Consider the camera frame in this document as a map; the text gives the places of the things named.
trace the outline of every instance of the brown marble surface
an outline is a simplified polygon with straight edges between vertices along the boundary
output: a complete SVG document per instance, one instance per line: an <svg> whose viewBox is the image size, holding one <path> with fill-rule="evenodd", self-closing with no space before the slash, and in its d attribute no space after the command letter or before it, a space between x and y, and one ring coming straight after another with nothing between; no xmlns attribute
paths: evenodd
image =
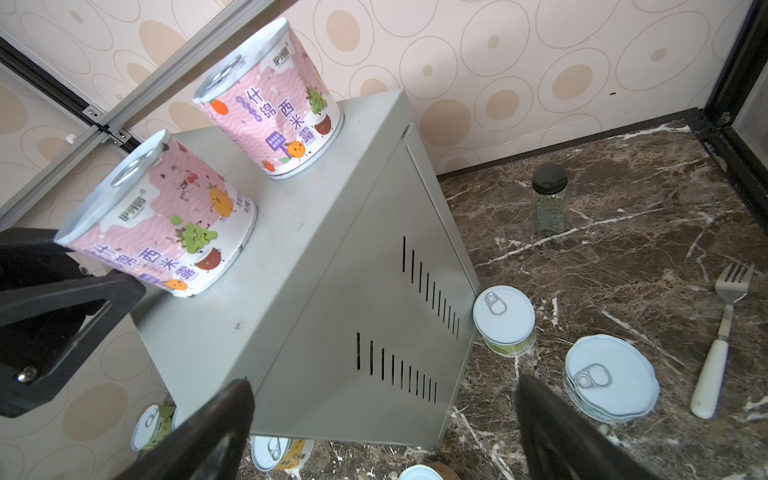
<svg viewBox="0 0 768 480"><path fill-rule="evenodd" d="M571 229L531 227L530 178L548 161L568 169ZM528 478L513 402L531 373L570 404L565 354L576 339L626 339L653 364L661 387L648 416L590 423L660 478L768 478L768 238L689 131L659 131L492 167L442 182L483 288L506 284L537 310L535 349L496 356L478 338L445 441L436 448L317 442L303 480L397 479L440 461L462 480ZM688 404L723 302L714 281L733 260L756 264L736 307L715 419ZM256 472L243 454L240 478Z"/></svg>

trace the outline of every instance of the tin can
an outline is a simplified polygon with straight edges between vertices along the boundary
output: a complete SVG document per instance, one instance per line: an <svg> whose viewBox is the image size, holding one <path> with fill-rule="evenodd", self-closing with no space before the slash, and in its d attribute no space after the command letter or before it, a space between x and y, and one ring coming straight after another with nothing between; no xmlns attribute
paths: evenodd
<svg viewBox="0 0 768 480"><path fill-rule="evenodd" d="M253 466L262 472L301 469L314 446L314 440L254 435L250 439L250 456Z"/></svg>
<svg viewBox="0 0 768 480"><path fill-rule="evenodd" d="M438 462L414 465L402 471L399 480L459 480L447 465Z"/></svg>
<svg viewBox="0 0 768 480"><path fill-rule="evenodd" d="M255 221L251 200L163 130L96 187L54 242L194 296L232 265Z"/></svg>
<svg viewBox="0 0 768 480"><path fill-rule="evenodd" d="M285 18L272 21L219 62L193 101L275 179L316 161L344 121Z"/></svg>
<svg viewBox="0 0 768 480"><path fill-rule="evenodd" d="M632 345L609 335L574 343L565 356L563 383L571 401L603 423L645 416L659 398L654 367Z"/></svg>
<svg viewBox="0 0 768 480"><path fill-rule="evenodd" d="M150 406L139 418L134 434L131 437L131 448L139 450L151 450L171 433L176 407Z"/></svg>
<svg viewBox="0 0 768 480"><path fill-rule="evenodd" d="M475 325L485 345L508 358L525 354L536 343L536 312L520 290L492 286L475 300Z"/></svg>

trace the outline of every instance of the white can lid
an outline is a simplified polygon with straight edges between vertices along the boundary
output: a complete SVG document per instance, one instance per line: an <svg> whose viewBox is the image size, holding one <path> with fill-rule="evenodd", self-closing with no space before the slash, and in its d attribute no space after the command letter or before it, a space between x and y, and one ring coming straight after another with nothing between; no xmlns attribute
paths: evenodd
<svg viewBox="0 0 768 480"><path fill-rule="evenodd" d="M277 467L287 450L288 439L285 437L254 435L250 438L250 456L253 459L253 465L262 472L268 472Z"/></svg>
<svg viewBox="0 0 768 480"><path fill-rule="evenodd" d="M608 415L645 415L659 398L654 367L632 345L610 335L577 340L565 356L565 372L576 393Z"/></svg>
<svg viewBox="0 0 768 480"><path fill-rule="evenodd" d="M170 133L160 130L136 147L122 162L83 200L77 210L64 222L53 241L67 246L89 231L139 181L149 167L156 164L163 153Z"/></svg>
<svg viewBox="0 0 768 480"><path fill-rule="evenodd" d="M141 450L150 441L159 420L160 408L157 405L152 405L144 411L134 428L134 436L131 437L131 448L135 452Z"/></svg>
<svg viewBox="0 0 768 480"><path fill-rule="evenodd" d="M531 301L520 290L506 285L492 286L481 293L472 315L486 339L507 345L527 339L536 324Z"/></svg>
<svg viewBox="0 0 768 480"><path fill-rule="evenodd" d="M194 92L192 101L196 104L206 103L229 90L255 67L264 55L270 53L289 29L288 21L278 18L251 35L216 64L211 74Z"/></svg>
<svg viewBox="0 0 768 480"><path fill-rule="evenodd" d="M442 480L433 468L426 465L414 465L402 471L399 480Z"/></svg>

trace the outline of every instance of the wallpaper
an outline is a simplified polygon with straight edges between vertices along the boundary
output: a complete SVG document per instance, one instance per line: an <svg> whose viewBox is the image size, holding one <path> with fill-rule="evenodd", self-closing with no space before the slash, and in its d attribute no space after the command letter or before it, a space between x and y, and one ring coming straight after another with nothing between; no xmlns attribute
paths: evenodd
<svg viewBox="0 0 768 480"><path fill-rule="evenodd" d="M227 0L2 0L0 29L103 108ZM404 88L435 170L703 107L750 0L299 0L337 99ZM210 125L181 88L131 131Z"/></svg>
<svg viewBox="0 0 768 480"><path fill-rule="evenodd" d="M122 150L100 145L17 226L59 228L124 157ZM98 261L70 255L94 275L106 274ZM139 416L166 394L126 316L51 402L17 419L0 417L0 478L113 478L136 458L130 439Z"/></svg>
<svg viewBox="0 0 768 480"><path fill-rule="evenodd" d="M10 200L85 131L36 90L0 68L0 205Z"/></svg>

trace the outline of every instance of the pink can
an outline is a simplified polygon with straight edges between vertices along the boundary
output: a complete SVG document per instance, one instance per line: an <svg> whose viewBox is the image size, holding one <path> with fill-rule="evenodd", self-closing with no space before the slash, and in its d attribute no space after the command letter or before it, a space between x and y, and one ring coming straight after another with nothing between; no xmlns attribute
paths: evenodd
<svg viewBox="0 0 768 480"><path fill-rule="evenodd" d="M276 179L316 161L344 122L285 18L269 23L219 62L193 100Z"/></svg>
<svg viewBox="0 0 768 480"><path fill-rule="evenodd" d="M253 202L163 130L96 187L54 242L194 296L232 265L255 222Z"/></svg>

